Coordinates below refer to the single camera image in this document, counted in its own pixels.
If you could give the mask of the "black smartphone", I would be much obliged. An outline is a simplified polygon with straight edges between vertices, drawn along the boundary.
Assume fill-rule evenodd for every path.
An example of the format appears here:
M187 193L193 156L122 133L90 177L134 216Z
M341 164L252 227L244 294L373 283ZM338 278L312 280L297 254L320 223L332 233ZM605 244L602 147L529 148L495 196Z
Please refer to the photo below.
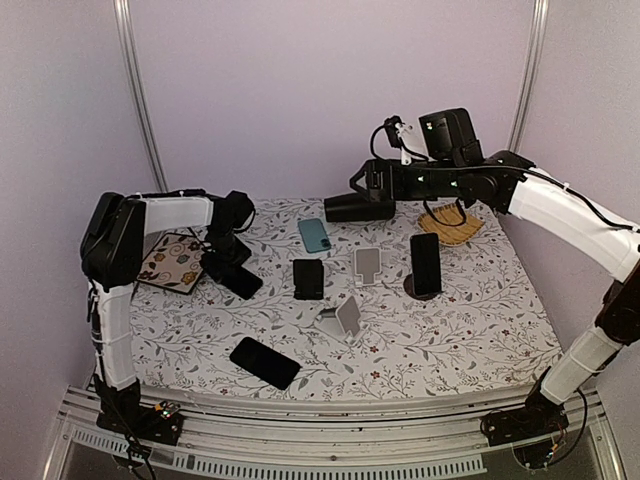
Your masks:
M264 282L244 267L237 266L222 273L219 284L238 297L249 300L263 287Z
M239 342L230 354L230 361L282 391L291 385L301 369L295 360L250 337Z

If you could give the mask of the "white folding phone stand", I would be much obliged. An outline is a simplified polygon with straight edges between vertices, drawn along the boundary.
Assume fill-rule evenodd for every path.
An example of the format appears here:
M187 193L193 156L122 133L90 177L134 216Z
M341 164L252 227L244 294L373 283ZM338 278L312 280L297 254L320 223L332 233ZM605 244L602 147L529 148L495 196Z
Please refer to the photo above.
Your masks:
M381 273L381 257L378 248L359 248L353 254L353 270L358 285L370 286L376 283Z

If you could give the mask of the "blue smartphone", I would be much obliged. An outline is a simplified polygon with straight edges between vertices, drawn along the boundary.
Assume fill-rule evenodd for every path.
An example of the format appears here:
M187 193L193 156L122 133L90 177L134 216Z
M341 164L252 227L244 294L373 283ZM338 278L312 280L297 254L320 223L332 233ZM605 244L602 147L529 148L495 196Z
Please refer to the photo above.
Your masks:
M436 233L418 234L410 239L413 284L417 294L442 291L439 247Z

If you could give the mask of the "round wooden base phone stand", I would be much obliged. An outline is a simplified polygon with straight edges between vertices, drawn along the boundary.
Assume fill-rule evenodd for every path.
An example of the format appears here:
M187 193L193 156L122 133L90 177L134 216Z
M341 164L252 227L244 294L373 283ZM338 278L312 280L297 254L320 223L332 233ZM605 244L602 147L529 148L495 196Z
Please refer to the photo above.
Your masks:
M404 281L403 281L403 289L405 291L405 293L411 297L412 299L415 300L419 300L419 301L428 301L428 300L432 300L436 297L438 297L441 294L441 291L439 292L430 292L427 294L417 294L414 291L414 284L413 284L413 276L412 275L408 275Z

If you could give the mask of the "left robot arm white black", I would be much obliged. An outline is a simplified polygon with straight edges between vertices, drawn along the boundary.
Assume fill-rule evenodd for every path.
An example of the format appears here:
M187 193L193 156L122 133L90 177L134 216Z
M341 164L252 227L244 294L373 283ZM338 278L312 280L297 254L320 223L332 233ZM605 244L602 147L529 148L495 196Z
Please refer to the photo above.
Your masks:
M128 434L148 426L132 357L130 305L143 265L146 236L167 230L206 230L200 264L216 283L249 299L262 282L244 268L250 249L239 240L255 218L249 197L201 189L166 194L103 194L83 237L81 268L88 284L88 321L96 353L102 410Z

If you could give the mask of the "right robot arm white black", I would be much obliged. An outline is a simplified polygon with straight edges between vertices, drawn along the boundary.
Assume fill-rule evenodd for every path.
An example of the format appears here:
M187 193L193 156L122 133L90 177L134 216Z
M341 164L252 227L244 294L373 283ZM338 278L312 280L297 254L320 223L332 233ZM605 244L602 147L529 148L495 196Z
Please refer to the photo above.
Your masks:
M374 154L350 178L351 188L367 202L481 202L554 234L611 275L594 326L545 371L518 412L521 432L539 435L554 422L556 409L639 339L638 225L512 151L485 156L464 108L423 115L416 126L392 116L380 128L400 157Z

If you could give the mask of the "black folding phone stand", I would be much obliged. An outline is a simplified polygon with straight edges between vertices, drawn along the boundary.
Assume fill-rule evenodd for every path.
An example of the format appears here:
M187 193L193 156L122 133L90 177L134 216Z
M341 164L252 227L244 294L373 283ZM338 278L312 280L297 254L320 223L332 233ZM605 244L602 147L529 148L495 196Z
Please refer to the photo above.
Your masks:
M320 259L293 261L294 298L321 300L324 297L324 267Z

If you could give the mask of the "grey white phone stand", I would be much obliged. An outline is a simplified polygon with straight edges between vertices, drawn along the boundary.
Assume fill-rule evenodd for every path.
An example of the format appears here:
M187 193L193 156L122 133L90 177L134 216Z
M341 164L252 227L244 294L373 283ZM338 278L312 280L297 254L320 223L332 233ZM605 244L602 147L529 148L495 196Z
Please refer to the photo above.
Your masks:
M338 307L321 310L314 319L314 326L347 346L359 343L369 328L354 296L346 298Z

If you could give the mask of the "black cylinder speaker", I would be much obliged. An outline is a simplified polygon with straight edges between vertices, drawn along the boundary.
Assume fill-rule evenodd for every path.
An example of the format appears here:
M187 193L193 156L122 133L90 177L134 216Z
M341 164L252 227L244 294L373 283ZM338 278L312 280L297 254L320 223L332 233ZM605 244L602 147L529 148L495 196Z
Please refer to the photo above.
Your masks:
M395 216L393 201L371 202L358 193L328 197L323 200L327 222L367 222L389 220Z

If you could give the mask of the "floral square coaster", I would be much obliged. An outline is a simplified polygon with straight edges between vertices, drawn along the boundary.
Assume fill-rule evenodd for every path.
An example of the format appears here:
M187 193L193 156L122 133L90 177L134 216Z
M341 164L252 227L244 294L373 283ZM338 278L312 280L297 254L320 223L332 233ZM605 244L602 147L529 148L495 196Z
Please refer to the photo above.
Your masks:
M190 295L204 274L202 255L202 245L194 235L164 233L144 258L137 280Z

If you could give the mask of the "teal smartphone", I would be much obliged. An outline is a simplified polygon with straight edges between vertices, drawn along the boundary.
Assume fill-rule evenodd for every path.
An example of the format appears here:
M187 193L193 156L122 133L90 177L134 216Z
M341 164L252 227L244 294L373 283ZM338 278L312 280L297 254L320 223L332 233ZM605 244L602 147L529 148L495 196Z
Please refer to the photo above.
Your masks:
M321 219L300 220L298 230L307 253L313 254L331 249L331 242Z

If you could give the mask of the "woven bamboo tray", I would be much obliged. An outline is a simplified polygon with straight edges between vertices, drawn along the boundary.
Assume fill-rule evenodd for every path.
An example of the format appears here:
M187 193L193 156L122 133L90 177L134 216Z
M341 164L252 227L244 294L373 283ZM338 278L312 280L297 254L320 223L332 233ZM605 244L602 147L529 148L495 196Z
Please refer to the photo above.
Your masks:
M419 217L418 225L425 233L436 233L442 245L453 247L472 240L484 222L460 205L449 203L430 208Z

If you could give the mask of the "black smartphone front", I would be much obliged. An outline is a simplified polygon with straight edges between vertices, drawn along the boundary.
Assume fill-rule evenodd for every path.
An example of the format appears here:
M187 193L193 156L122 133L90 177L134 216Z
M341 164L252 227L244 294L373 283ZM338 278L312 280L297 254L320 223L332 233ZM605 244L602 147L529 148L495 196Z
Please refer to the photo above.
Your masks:
M230 361L282 391L291 385L301 369L295 360L250 337L239 342L230 354Z

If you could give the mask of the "floral table mat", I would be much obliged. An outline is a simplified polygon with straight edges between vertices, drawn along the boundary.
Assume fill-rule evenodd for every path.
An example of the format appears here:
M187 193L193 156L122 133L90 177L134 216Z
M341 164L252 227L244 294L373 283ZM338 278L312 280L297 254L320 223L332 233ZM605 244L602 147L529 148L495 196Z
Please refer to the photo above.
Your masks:
M410 240L423 208L330 224L319 300L294 296L307 255L298 224L318 200L263 200L242 235L262 287L248 300L197 270L202 229L151 236L130 314L129 365L147 386L301 401L436 397L534 383L561 354L546 312L496 217L440 250L442 290L409 296Z

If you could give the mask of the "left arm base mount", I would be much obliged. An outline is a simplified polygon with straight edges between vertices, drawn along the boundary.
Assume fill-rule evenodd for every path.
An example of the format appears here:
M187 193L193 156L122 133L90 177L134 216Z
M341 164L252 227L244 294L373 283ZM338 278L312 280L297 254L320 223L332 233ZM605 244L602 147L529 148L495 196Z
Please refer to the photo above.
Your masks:
M180 410L179 404L170 401L149 407L141 405L136 397L116 396L101 401L96 424L132 439L176 446L184 423Z

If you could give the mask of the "right aluminium corner post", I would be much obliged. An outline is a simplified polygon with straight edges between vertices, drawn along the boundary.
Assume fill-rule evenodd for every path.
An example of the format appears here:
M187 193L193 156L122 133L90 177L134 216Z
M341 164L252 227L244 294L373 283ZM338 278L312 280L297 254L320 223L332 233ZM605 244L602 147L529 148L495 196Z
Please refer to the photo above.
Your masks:
M535 82L543 56L549 6L549 0L534 1L524 72L508 140L508 149L514 152L517 152L520 149L524 138L527 116L530 110Z

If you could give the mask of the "aluminium corner post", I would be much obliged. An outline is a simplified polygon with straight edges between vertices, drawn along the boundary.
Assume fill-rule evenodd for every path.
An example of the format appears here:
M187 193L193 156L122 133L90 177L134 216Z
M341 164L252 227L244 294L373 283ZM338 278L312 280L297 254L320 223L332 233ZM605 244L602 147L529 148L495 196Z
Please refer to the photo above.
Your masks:
M167 193L169 185L160 158L144 91L135 43L130 2L126 0L115 0L113 7L124 67L151 175L156 189L159 192Z
M508 140L508 149L514 152L517 152L520 149L524 138L527 116L530 110L535 82L543 56L549 6L549 0L534 1L524 72Z

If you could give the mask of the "front aluminium rail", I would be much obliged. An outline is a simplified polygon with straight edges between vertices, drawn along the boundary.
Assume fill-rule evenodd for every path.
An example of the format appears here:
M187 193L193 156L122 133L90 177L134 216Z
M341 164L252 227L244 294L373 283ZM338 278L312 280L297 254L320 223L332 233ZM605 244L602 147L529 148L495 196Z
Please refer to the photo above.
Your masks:
M395 400L314 402L250 399L152 387L185 417L176 451L225 460L300 465L409 463L490 447L481 418L518 407L525 387Z

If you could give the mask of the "left aluminium corner post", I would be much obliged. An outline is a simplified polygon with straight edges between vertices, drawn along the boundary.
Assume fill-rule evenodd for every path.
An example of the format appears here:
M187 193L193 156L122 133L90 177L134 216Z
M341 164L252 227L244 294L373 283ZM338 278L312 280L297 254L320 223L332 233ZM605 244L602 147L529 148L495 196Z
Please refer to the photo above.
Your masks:
M124 67L151 175L156 189L159 192L167 193L169 185L160 158L144 91L135 43L130 2L126 0L115 0L113 7Z

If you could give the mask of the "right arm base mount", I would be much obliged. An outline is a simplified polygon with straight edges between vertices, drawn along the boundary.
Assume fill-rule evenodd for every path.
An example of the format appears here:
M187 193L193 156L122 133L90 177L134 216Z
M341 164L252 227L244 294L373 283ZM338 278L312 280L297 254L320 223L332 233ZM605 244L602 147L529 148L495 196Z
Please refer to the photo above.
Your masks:
M561 432L568 426L564 406L538 395L527 398L521 407L493 410L480 420L480 431L490 446Z

